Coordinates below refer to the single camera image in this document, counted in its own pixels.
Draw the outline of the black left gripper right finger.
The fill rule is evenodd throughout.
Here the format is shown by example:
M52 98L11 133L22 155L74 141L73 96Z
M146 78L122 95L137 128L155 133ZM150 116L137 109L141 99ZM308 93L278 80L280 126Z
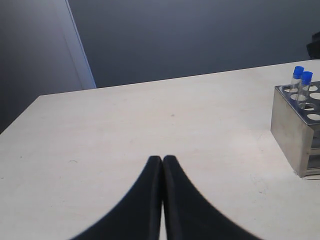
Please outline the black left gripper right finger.
M168 240L257 240L212 206L185 174L178 159L163 159L164 216Z

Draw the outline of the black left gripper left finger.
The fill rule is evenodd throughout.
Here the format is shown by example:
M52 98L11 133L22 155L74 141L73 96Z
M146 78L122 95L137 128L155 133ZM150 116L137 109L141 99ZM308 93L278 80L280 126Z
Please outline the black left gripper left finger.
M75 240L158 240L163 200L163 162L150 156L118 204Z

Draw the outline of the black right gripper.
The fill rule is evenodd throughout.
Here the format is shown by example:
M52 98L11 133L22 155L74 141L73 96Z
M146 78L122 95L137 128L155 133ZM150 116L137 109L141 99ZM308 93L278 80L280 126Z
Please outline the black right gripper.
M311 42L306 45L311 59L320 59L320 32L312 35Z

